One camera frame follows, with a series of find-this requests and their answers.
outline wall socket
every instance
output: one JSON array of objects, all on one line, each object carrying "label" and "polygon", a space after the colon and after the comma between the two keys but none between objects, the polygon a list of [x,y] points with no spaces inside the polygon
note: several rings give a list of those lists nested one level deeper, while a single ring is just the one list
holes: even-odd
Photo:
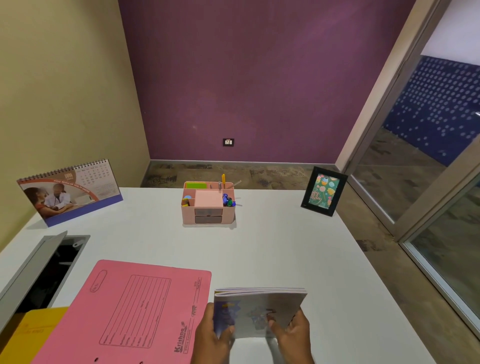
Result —
[{"label": "wall socket", "polygon": [[223,146],[233,146],[235,143],[235,139],[233,138],[224,138],[223,139]]}]

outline picture frame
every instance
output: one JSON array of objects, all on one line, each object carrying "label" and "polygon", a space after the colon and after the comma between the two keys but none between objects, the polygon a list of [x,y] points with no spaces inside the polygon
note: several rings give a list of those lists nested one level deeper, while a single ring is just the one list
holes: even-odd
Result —
[{"label": "picture frame", "polygon": [[345,174],[314,167],[301,207],[333,216],[347,178]]}]

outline person's left hand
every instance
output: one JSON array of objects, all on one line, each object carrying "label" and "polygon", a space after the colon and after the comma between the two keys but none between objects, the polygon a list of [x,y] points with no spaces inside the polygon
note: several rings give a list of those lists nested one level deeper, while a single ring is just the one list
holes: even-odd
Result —
[{"label": "person's left hand", "polygon": [[223,364],[230,353],[230,340],[235,331],[229,326],[216,337],[213,331],[213,303],[208,303],[204,316],[195,331],[192,361],[190,364]]}]

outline pink folder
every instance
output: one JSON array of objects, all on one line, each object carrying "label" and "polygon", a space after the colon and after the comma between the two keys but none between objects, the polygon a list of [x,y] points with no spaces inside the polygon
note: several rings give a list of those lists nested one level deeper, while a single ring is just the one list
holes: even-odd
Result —
[{"label": "pink folder", "polygon": [[100,260],[32,363],[188,364],[211,277]]}]

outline purple calendar base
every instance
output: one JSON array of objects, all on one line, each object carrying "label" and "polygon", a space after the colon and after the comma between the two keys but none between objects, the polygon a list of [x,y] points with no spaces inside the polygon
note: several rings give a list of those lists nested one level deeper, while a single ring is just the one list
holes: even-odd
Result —
[{"label": "purple calendar base", "polygon": [[92,202],[91,204],[76,208],[73,211],[67,211],[67,212],[64,212],[63,214],[52,216],[46,219],[45,222],[47,223],[48,227],[51,227],[54,225],[58,225],[62,222],[71,220],[73,218],[77,218],[81,215],[88,214],[89,212],[99,210],[103,207],[116,204],[117,202],[120,202],[120,201],[123,201],[123,197],[121,196],[121,194],[118,194],[116,196],[106,198],[105,200]]}]

